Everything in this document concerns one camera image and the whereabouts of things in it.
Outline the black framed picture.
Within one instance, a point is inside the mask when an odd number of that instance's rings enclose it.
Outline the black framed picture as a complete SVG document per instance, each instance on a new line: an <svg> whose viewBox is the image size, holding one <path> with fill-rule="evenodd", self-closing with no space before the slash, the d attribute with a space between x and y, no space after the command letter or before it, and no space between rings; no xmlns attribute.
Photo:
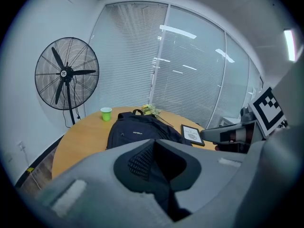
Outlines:
<svg viewBox="0 0 304 228"><path fill-rule="evenodd" d="M205 146L204 141L200 137L200 132L197 128L186 125L181 125L181 135L192 144Z"/></svg>

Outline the black backpack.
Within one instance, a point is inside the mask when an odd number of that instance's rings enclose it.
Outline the black backpack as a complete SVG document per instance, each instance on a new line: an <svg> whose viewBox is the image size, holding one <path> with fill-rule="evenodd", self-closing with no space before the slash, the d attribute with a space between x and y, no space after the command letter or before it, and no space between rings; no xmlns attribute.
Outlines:
<svg viewBox="0 0 304 228"><path fill-rule="evenodd" d="M192 146L173 127L161 122L153 114L144 115L139 109L119 113L107 141L107 149L147 139L164 139Z"/></svg>

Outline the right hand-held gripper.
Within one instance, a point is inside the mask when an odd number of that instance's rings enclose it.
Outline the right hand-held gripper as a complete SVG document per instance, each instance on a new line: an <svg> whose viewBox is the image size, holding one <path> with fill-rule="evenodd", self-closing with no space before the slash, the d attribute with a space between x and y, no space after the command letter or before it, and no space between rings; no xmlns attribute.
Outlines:
<svg viewBox="0 0 304 228"><path fill-rule="evenodd" d="M270 134L284 121L285 115L273 95L272 88L265 86L241 110L241 122L202 130L200 137L214 144L247 144L257 142L257 126L263 136Z"/></svg>

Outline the round wooden table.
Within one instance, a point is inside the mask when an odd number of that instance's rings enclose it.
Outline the round wooden table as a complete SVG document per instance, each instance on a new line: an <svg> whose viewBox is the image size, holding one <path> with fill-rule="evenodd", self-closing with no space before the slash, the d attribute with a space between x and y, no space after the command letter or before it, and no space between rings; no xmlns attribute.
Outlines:
<svg viewBox="0 0 304 228"><path fill-rule="evenodd" d="M102 119L97 111L75 123L59 142L52 165L52 179L84 159L97 152L106 150L108 135L116 122L118 114L141 109L140 106L114 107L110 121Z"/></svg>

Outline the green cup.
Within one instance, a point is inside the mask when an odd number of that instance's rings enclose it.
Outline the green cup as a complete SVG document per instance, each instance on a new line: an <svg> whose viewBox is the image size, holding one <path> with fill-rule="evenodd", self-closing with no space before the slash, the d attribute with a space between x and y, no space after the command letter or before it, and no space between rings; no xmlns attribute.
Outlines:
<svg viewBox="0 0 304 228"><path fill-rule="evenodd" d="M103 107L100 109L102 120L108 122L111 120L112 108L110 107Z"/></svg>

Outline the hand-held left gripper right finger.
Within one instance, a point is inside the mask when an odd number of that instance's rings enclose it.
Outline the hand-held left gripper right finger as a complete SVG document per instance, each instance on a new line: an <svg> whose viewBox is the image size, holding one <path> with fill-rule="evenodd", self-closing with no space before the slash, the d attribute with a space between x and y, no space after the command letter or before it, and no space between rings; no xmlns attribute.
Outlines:
<svg viewBox="0 0 304 228"><path fill-rule="evenodd" d="M173 195L168 218L157 228L304 227L304 125L281 130L256 142L236 173L195 211L206 191L193 188Z"/></svg>

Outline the white desk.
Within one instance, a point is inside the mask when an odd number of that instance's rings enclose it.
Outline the white desk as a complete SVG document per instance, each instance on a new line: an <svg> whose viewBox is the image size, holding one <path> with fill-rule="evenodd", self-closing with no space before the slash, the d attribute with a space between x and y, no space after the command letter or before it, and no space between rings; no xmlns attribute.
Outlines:
<svg viewBox="0 0 304 228"><path fill-rule="evenodd" d="M238 124L240 122L239 118L222 117L220 126L228 126L233 124Z"/></svg>

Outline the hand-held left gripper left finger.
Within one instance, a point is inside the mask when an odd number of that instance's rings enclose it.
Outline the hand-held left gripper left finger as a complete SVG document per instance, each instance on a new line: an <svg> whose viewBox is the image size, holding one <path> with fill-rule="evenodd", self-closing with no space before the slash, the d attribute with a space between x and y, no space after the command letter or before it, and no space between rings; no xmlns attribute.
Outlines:
<svg viewBox="0 0 304 228"><path fill-rule="evenodd" d="M50 228L168 228L173 220L154 196L128 190L114 174L122 154L148 140L92 154L52 180L35 212Z"/></svg>

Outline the yellow flower bouquet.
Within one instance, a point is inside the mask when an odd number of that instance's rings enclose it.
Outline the yellow flower bouquet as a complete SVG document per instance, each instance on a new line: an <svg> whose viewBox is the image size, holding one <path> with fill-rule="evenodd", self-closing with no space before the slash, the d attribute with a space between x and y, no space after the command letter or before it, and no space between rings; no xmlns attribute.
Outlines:
<svg viewBox="0 0 304 228"><path fill-rule="evenodd" d="M142 112L144 115L153 115L156 117L158 120L163 121L167 125L173 127L169 122L165 121L163 118L160 117L161 110L157 109L154 105L152 104L144 104L141 108Z"/></svg>

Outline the ceiling light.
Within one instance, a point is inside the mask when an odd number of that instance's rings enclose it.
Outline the ceiling light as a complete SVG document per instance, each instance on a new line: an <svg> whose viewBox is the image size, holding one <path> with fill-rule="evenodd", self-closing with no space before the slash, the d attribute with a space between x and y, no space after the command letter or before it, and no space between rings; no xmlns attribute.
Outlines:
<svg viewBox="0 0 304 228"><path fill-rule="evenodd" d="M290 29L284 30L285 40L287 44L288 58L290 61L295 62L295 43L293 33Z"/></svg>

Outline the black standing fan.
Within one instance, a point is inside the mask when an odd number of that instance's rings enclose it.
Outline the black standing fan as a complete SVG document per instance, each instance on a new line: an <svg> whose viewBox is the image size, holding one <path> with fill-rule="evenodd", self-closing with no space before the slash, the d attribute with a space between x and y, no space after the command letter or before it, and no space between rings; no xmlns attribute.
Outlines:
<svg viewBox="0 0 304 228"><path fill-rule="evenodd" d="M50 43L35 68L35 86L51 108L69 111L72 124L80 119L78 108L93 94L99 80L99 63L83 40L64 37Z"/></svg>

